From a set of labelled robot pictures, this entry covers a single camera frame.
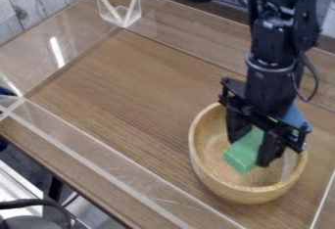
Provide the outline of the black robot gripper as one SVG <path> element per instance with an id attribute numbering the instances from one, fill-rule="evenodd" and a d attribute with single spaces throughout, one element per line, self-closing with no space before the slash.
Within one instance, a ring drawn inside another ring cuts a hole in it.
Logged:
<path id="1" fill-rule="evenodd" d="M 297 154 L 303 151 L 312 128 L 295 104 L 301 74 L 300 62 L 279 68 L 247 62 L 245 81 L 221 79 L 219 102 L 227 108 L 228 139 L 233 143 L 253 127 L 264 132 L 256 159 L 260 167 L 268 167 L 287 148 Z"/>

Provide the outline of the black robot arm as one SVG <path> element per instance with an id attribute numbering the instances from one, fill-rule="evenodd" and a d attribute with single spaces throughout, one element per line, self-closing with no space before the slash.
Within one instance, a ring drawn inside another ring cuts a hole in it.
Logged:
<path id="1" fill-rule="evenodd" d="M 295 100 L 307 102 L 313 98 L 301 93 L 300 87 L 303 72 L 316 72 L 305 52 L 316 46 L 320 26 L 316 0 L 247 0 L 247 12 L 247 77 L 221 79 L 219 102 L 227 108 L 232 143 L 241 141 L 252 128 L 263 132 L 255 143 L 255 164 L 267 167 L 288 149 L 303 151 L 312 130 Z"/>

